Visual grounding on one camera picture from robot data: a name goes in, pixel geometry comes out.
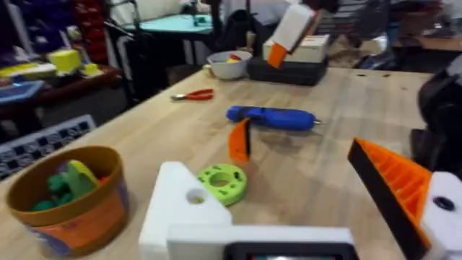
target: white bowl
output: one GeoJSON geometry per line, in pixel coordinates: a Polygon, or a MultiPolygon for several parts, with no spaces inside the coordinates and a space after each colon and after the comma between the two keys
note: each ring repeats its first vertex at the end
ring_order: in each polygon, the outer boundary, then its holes
{"type": "Polygon", "coordinates": [[[210,55],[207,61],[214,75],[220,79],[238,79],[245,76],[250,58],[252,58],[252,54],[247,51],[224,51],[210,55]],[[242,60],[227,63],[226,61],[230,59],[231,54],[238,56],[242,60]]]}

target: white plastic block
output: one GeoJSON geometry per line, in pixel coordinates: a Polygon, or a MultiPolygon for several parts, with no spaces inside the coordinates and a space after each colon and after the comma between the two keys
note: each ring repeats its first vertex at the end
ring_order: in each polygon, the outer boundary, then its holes
{"type": "Polygon", "coordinates": [[[349,229],[337,227],[171,225],[167,237],[170,260],[219,260],[234,242],[354,245],[349,229]]]}
{"type": "Polygon", "coordinates": [[[139,236],[142,260],[168,260],[167,230],[173,224],[231,225],[232,216],[183,163],[164,162],[139,236]]]}
{"type": "MultiPolygon", "coordinates": [[[[321,63],[326,58],[329,35],[305,36],[292,54],[287,54],[284,61],[321,63]]],[[[263,45],[263,59],[268,61],[274,41],[270,38],[263,45]]]]}
{"type": "Polygon", "coordinates": [[[292,52],[305,34],[314,16],[315,12],[307,5],[290,5],[272,36],[273,41],[292,52]]]}

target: green 3d printed ring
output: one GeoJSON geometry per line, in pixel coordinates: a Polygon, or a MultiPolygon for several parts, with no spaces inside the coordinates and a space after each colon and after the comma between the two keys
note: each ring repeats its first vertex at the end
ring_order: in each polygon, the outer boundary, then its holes
{"type": "Polygon", "coordinates": [[[210,165],[201,170],[197,178],[225,206],[240,201],[245,195],[247,176],[234,165],[210,165]]]}

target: black bag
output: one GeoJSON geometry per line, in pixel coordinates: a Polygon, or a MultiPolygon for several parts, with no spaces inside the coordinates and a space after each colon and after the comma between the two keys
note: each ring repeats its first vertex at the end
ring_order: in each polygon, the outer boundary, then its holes
{"type": "Polygon", "coordinates": [[[273,35],[277,24],[262,25],[255,17],[248,16],[245,10],[233,12],[227,19],[222,36],[217,39],[215,46],[218,51],[232,51],[238,47],[247,46],[247,31],[256,34],[253,43],[253,55],[259,56],[263,44],[273,35]]]}

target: pliers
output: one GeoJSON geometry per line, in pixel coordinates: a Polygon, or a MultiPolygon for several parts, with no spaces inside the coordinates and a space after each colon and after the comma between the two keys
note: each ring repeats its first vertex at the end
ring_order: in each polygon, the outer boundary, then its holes
{"type": "Polygon", "coordinates": [[[214,90],[213,89],[205,89],[205,90],[198,90],[188,94],[177,94],[173,95],[173,101],[178,100],[209,100],[214,97],[214,90]]]}

